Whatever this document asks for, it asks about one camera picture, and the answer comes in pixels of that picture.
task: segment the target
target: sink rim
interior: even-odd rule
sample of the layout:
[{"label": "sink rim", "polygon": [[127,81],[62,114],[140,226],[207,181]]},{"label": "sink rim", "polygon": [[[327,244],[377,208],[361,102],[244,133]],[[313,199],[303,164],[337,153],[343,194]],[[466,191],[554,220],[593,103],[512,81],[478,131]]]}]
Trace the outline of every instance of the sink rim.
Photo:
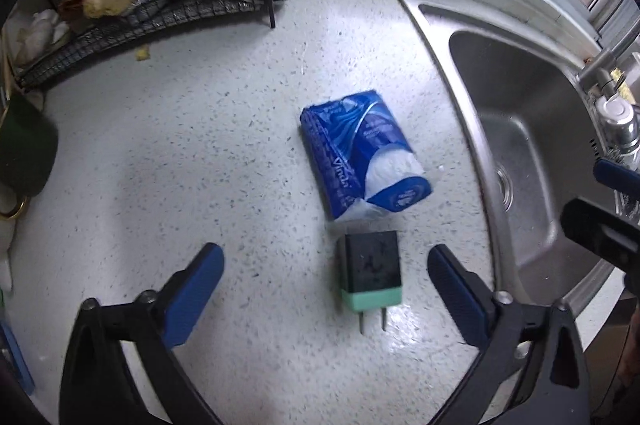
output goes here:
[{"label": "sink rim", "polygon": [[[523,35],[532,33],[532,29],[522,25],[517,20],[508,18],[501,12],[497,15],[487,15],[485,7],[473,12],[469,8],[459,5],[444,5],[437,1],[428,0],[399,0],[412,19],[427,49],[430,51],[440,75],[449,89],[452,101],[456,106],[458,118],[465,132],[469,150],[474,161],[474,167],[481,187],[484,213],[490,235],[490,246],[494,263],[495,290],[510,291],[522,303],[532,303],[515,267],[511,230],[504,210],[504,197],[500,192],[499,182],[495,177],[495,161],[488,145],[484,129],[480,122],[478,111],[473,104],[466,86],[460,77],[450,52],[449,42],[455,33],[469,32],[498,40],[510,46],[519,47],[558,68],[569,83],[574,87],[593,123],[597,143],[600,148],[606,148],[604,133],[599,127],[595,114],[590,109],[586,94],[580,89],[576,73],[579,70],[577,59],[568,58],[558,46],[547,37],[538,34],[538,40]],[[426,15],[441,16],[438,34],[433,36],[434,28]],[[616,212],[620,214],[622,199],[617,192],[612,193]],[[613,265],[600,259],[590,272],[583,277],[570,291],[563,296],[571,306],[574,315],[578,316],[613,271]]]}]

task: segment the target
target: blue gripper pad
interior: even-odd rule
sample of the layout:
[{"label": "blue gripper pad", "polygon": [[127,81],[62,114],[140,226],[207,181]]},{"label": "blue gripper pad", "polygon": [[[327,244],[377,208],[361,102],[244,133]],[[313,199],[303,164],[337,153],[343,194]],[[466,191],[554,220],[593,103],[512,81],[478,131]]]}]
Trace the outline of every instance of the blue gripper pad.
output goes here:
[{"label": "blue gripper pad", "polygon": [[484,349],[495,319],[489,288],[478,275],[466,271],[446,245],[431,248],[427,270],[462,338]]},{"label": "blue gripper pad", "polygon": [[224,271],[225,256],[222,248],[207,243],[190,265],[178,272],[181,276],[180,286],[164,310],[162,341],[167,348],[187,341]]},{"label": "blue gripper pad", "polygon": [[2,333],[4,333],[4,338],[6,339],[6,346],[9,348],[9,352],[14,360],[18,383],[20,383],[20,386],[25,393],[31,395],[33,394],[35,386],[33,384],[33,378],[31,378],[31,373],[27,368],[27,364],[24,362],[24,358],[22,357],[20,347],[18,347],[18,342],[15,341],[11,328],[5,322],[0,321],[0,327],[2,328]]}]

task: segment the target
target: dark green object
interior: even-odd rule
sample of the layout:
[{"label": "dark green object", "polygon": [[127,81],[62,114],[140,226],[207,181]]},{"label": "dark green object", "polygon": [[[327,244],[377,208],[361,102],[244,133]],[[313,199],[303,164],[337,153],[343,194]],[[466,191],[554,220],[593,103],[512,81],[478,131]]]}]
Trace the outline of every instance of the dark green object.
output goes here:
[{"label": "dark green object", "polygon": [[58,131],[20,93],[12,92],[0,119],[0,182],[15,191],[17,205],[0,212],[15,219],[42,192],[58,150]]},{"label": "dark green object", "polygon": [[348,233],[338,241],[342,300],[353,312],[382,309],[386,328],[386,308],[402,302],[402,278],[398,234],[395,231]]}]

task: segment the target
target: sink basin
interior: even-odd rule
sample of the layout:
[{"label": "sink basin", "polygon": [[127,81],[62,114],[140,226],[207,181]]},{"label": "sink basin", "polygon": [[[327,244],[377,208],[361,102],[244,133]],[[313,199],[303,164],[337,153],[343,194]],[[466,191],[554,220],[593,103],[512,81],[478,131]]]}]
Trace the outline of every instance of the sink basin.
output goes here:
[{"label": "sink basin", "polygon": [[505,27],[403,0],[449,86],[482,189],[496,289],[578,314],[612,267],[566,239],[559,214],[581,196],[615,211],[593,179],[604,139],[572,69]]}]

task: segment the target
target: power adapter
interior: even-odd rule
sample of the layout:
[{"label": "power adapter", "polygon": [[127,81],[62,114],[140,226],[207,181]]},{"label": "power adapter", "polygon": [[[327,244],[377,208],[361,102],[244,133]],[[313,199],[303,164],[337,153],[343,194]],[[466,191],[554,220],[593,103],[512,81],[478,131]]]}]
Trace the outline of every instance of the power adapter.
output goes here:
[{"label": "power adapter", "polygon": [[364,312],[379,308],[386,331],[386,308],[402,302],[398,233],[348,233],[337,246],[342,300],[358,313],[360,332],[364,334]]}]

